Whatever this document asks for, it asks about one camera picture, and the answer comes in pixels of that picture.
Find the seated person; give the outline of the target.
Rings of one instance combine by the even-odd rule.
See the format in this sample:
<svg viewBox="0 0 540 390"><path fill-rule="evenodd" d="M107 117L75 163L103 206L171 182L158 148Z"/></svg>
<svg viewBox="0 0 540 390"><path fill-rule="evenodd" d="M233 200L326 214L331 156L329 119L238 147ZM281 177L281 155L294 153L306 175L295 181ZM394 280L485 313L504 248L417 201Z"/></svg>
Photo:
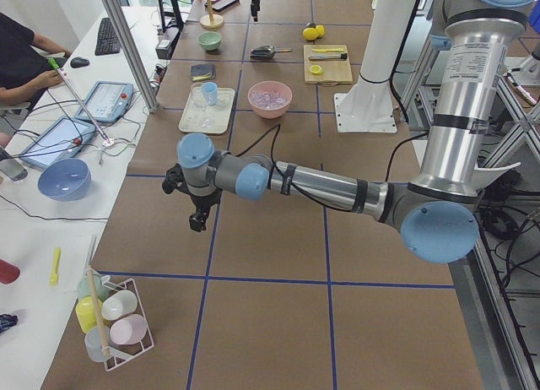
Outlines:
<svg viewBox="0 0 540 390"><path fill-rule="evenodd" d="M55 41L40 35L5 14L1 15L1 104L32 106L45 90L62 82L62 78L39 51L72 53Z"/></svg>

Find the metal ice scoop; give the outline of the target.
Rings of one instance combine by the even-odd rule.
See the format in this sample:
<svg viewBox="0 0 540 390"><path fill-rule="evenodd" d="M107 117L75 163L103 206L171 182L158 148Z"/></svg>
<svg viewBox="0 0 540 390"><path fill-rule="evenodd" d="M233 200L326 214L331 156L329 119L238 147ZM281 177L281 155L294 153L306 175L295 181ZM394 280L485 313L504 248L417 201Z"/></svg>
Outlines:
<svg viewBox="0 0 540 390"><path fill-rule="evenodd" d="M257 61L272 60L277 53L292 51L292 48L283 48L270 45L259 46L251 49L250 59Z"/></svg>

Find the pink bowl with ice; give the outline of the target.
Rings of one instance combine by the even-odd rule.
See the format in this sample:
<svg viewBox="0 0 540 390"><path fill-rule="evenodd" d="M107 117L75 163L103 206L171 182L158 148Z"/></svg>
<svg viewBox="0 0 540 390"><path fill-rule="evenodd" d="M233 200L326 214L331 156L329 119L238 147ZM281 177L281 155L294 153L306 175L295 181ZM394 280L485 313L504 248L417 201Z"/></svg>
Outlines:
<svg viewBox="0 0 540 390"><path fill-rule="evenodd" d="M258 116L275 119L289 109L293 93L287 84L268 80L251 86L247 97L251 109Z"/></svg>

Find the wooden stand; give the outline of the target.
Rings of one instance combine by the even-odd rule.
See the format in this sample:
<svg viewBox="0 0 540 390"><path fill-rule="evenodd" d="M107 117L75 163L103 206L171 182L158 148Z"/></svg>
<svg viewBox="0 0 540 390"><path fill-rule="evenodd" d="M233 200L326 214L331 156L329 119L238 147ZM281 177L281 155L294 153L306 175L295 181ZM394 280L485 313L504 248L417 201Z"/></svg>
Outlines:
<svg viewBox="0 0 540 390"><path fill-rule="evenodd" d="M212 0L206 0L207 14L199 19L199 24L206 30L216 30L224 25L224 18L213 11Z"/></svg>

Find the light blue plastic cup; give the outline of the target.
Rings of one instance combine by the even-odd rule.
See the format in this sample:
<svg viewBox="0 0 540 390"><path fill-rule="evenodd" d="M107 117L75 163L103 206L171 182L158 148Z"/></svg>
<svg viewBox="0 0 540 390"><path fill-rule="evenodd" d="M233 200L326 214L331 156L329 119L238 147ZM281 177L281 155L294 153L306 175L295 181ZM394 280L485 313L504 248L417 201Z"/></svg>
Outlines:
<svg viewBox="0 0 540 390"><path fill-rule="evenodd" d="M214 82L202 83L200 89L201 89L203 98L210 106L214 106L217 104L218 85L216 85L216 83Z"/></svg>

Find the cream serving tray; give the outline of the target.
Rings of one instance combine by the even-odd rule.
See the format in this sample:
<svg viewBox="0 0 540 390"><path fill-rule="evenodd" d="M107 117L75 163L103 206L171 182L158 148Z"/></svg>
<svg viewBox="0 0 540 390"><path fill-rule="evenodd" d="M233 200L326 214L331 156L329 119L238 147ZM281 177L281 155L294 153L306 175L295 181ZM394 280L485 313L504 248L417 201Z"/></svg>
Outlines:
<svg viewBox="0 0 540 390"><path fill-rule="evenodd" d="M227 131L232 112L232 105L235 100L235 91L231 88L218 88L218 100L214 106L208 105L207 114L211 119L212 125L209 128L203 128L199 125L197 112L192 105L189 95L186 106L181 114L178 123L178 129L183 133L206 133L223 134Z"/></svg>

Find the yellow lemon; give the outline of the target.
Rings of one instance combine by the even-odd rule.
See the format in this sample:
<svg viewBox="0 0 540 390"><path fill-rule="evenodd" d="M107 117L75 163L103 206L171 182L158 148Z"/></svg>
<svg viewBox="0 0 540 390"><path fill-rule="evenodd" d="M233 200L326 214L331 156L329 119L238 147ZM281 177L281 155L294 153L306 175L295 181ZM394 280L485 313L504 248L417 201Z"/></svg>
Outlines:
<svg viewBox="0 0 540 390"><path fill-rule="evenodd" d="M302 36L306 41L315 41L321 39L326 33L323 24L316 24L315 26L307 26L302 31Z"/></svg>

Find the metal tube tool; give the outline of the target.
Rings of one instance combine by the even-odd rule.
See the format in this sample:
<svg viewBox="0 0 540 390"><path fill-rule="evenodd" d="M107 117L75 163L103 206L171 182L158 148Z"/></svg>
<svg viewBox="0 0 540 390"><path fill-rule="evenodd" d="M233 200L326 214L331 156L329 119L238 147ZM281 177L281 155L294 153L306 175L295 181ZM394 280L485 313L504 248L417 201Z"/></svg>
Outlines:
<svg viewBox="0 0 540 390"><path fill-rule="evenodd" d="M310 54L308 59L312 62L321 61L346 61L348 59L347 53L317 53Z"/></svg>

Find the pink cup in rack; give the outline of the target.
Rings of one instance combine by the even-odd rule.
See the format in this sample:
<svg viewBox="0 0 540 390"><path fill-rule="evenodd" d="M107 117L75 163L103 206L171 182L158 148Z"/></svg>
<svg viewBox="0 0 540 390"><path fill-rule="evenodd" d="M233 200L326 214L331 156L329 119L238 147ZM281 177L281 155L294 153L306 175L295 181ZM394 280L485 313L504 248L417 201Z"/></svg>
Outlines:
<svg viewBox="0 0 540 390"><path fill-rule="evenodd" d="M131 314L113 323L110 338L114 344L135 344L146 335L148 324L139 314Z"/></svg>

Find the dark tray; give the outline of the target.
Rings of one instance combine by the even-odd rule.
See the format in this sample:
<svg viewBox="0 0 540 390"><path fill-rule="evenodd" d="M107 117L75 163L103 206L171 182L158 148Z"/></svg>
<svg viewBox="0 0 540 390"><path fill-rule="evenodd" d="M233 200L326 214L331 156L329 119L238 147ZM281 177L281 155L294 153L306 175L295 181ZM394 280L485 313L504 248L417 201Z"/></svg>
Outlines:
<svg viewBox="0 0 540 390"><path fill-rule="evenodd" d="M210 0L215 13L220 13L240 2L240 0Z"/></svg>

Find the teach pendant tablet far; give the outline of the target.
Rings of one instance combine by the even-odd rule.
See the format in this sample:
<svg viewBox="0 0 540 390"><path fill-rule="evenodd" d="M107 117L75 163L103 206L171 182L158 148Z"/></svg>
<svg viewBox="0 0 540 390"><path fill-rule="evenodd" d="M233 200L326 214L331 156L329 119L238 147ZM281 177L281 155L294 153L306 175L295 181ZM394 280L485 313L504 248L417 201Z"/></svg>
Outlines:
<svg viewBox="0 0 540 390"><path fill-rule="evenodd" d="M113 124L128 110L133 93L133 84L98 81L84 104L98 123Z"/></svg>

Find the wooden cutting board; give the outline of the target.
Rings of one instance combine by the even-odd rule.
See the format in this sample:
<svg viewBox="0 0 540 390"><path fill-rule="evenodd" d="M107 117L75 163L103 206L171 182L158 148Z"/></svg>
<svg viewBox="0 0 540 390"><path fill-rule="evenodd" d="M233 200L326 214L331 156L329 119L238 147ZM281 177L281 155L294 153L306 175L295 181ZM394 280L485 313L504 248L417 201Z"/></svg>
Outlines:
<svg viewBox="0 0 540 390"><path fill-rule="evenodd" d="M346 61L321 61L312 62L308 59L313 48L343 48L344 53L348 54L348 48L345 45L304 45L304 75L306 84L351 84L353 83L352 70L349 58ZM320 65L324 69L324 74L314 75L309 71L311 65Z"/></svg>

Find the green ceramic bowl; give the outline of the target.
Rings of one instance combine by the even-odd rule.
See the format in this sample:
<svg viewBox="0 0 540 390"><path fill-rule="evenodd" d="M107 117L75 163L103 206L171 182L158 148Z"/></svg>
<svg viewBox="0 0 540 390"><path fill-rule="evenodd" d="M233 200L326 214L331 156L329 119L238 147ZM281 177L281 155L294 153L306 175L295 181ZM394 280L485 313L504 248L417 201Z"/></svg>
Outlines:
<svg viewBox="0 0 540 390"><path fill-rule="evenodd" d="M197 38L198 45L204 51L216 51L222 42L222 35L216 31L205 31Z"/></svg>

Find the large blue bowl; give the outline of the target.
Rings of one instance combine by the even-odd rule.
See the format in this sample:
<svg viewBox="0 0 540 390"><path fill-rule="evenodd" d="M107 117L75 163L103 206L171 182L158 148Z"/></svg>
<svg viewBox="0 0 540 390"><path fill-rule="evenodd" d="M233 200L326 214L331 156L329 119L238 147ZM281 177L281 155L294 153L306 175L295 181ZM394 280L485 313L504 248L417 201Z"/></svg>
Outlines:
<svg viewBox="0 0 540 390"><path fill-rule="evenodd" d="M83 160L67 158L48 166L39 177L37 187L44 196L67 202L83 198L91 182L88 165Z"/></svg>

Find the folded grey cloth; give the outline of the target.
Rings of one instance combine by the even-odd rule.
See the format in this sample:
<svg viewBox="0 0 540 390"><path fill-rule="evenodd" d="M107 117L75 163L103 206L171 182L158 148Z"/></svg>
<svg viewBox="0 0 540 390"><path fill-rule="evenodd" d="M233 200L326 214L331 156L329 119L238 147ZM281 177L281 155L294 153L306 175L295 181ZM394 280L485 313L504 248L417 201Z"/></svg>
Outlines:
<svg viewBox="0 0 540 390"><path fill-rule="evenodd" d="M190 68L190 80L192 82L214 79L216 69L213 63L199 63Z"/></svg>

